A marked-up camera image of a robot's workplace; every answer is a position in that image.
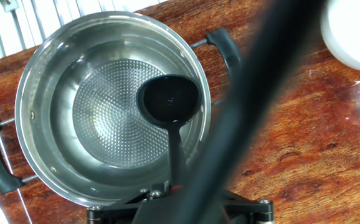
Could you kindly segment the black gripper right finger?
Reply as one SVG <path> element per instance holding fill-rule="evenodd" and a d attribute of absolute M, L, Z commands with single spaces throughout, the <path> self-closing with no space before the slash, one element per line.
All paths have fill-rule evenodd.
<path fill-rule="evenodd" d="M 268 199 L 249 200 L 224 190 L 223 207 L 233 224 L 274 224 L 274 206 Z"/>

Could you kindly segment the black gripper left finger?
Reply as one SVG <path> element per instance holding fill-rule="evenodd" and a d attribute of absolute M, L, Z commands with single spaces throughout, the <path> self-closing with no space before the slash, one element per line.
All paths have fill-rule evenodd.
<path fill-rule="evenodd" d="M 168 183 L 153 184 L 150 188 L 139 189 L 111 205 L 89 207 L 87 224 L 131 223 L 144 203 L 168 196 L 170 188 Z"/>

